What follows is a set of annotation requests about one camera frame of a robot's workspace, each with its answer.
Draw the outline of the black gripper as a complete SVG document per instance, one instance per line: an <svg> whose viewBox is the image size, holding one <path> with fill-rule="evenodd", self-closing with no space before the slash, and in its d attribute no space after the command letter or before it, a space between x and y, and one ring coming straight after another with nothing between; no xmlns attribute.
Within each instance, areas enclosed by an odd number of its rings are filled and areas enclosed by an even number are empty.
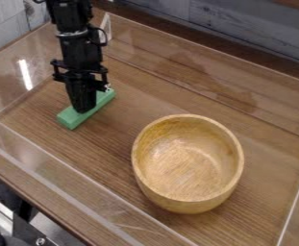
<svg viewBox="0 0 299 246"><path fill-rule="evenodd" d="M108 44L107 33L92 25L56 26L62 59L52 59L54 79L66 85L76 112L96 106L96 90L110 89L108 69L103 66L102 48Z"/></svg>

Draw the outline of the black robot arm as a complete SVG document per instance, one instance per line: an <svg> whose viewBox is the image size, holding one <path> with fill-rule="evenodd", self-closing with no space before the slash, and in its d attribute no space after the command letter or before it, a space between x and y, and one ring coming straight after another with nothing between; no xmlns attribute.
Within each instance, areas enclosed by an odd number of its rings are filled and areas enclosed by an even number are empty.
<svg viewBox="0 0 299 246"><path fill-rule="evenodd" d="M108 69L102 64L106 31L94 26L90 0L32 0L45 3L56 26L62 59L52 59L54 79L66 85L72 107L86 113L96 107L96 92L108 90Z"/></svg>

